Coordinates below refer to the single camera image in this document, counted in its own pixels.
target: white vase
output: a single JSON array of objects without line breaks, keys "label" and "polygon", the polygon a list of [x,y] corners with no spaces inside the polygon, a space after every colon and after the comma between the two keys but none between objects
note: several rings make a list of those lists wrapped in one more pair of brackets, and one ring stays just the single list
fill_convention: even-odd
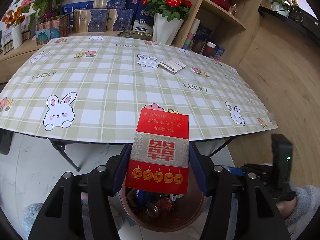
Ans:
[{"label": "white vase", "polygon": [[280,3],[274,2],[274,3],[272,4],[272,10],[273,10],[273,11],[280,11],[280,12],[277,12],[277,13],[280,13],[280,14],[282,14],[283,16],[288,17],[290,12],[289,12],[288,10],[282,11],[282,10],[284,10],[284,9],[285,9],[285,8],[284,8]]},{"label": "white vase", "polygon": [[22,44],[22,35],[21,35],[21,25],[20,23],[13,27],[11,31],[12,41],[13,41],[13,48],[16,49],[17,47],[21,46]]},{"label": "white vase", "polygon": [[158,43],[171,45],[183,21],[184,20],[174,18],[172,21],[168,22],[167,16],[162,17],[160,13],[155,13],[152,40]]}]

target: white lid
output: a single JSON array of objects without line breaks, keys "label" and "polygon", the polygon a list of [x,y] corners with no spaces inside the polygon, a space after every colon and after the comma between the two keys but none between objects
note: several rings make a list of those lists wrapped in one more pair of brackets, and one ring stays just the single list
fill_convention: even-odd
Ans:
[{"label": "white lid", "polygon": [[207,42],[207,45],[208,45],[209,47],[211,47],[211,48],[215,48],[215,47],[216,47],[216,45],[213,44],[213,43],[210,42],[210,41]]}]

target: plaid tablecloth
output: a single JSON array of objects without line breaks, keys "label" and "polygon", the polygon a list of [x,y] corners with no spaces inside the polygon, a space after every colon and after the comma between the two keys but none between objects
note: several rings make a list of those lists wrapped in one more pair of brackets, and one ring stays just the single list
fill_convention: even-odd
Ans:
[{"label": "plaid tablecloth", "polygon": [[[158,66],[180,61],[176,74]],[[277,128],[228,65],[176,47],[130,38],[53,39],[0,94],[0,127],[74,141],[133,142],[142,107],[189,115],[190,141]],[[171,120],[154,129],[174,129]]]}]

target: yellow lantern graphic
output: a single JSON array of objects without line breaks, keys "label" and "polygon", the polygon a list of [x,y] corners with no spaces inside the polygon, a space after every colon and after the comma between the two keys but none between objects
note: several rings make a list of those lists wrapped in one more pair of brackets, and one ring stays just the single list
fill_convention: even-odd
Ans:
[{"label": "yellow lantern graphic", "polygon": [[181,184],[183,182],[183,176],[180,174],[180,171],[178,174],[176,174],[176,176],[174,176],[174,182],[176,184]]},{"label": "yellow lantern graphic", "polygon": [[145,170],[142,174],[143,178],[147,181],[151,180],[152,179],[152,176],[153,176],[153,173],[152,171],[150,170],[150,166],[148,167],[147,170]]},{"label": "yellow lantern graphic", "polygon": [[140,164],[138,164],[138,167],[135,168],[133,171],[132,171],[132,176],[135,178],[135,179],[139,179],[141,176],[142,176],[142,170],[139,168]]},{"label": "yellow lantern graphic", "polygon": [[159,168],[159,171],[156,171],[155,174],[153,174],[153,179],[154,179],[156,182],[160,182],[160,181],[163,179],[163,174],[162,174],[162,172],[160,171],[160,168]]},{"label": "yellow lantern graphic", "polygon": [[166,183],[171,183],[173,181],[173,175],[172,173],[170,173],[170,169],[169,169],[169,172],[167,172],[165,175],[164,175],[164,181]]}]

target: red rose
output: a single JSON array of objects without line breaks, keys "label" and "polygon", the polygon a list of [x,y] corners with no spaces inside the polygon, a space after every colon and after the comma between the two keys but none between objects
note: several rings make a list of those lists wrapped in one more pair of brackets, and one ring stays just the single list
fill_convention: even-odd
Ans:
[{"label": "red rose", "polygon": [[192,6],[192,3],[191,3],[189,0],[181,0],[181,3],[182,3],[183,5],[188,6],[188,7],[191,7],[191,6]]},{"label": "red rose", "polygon": [[142,4],[142,5],[147,5],[148,2],[147,2],[147,0],[142,0],[141,4]]},{"label": "red rose", "polygon": [[165,3],[172,7],[178,7],[181,4],[181,0],[165,0]]}]

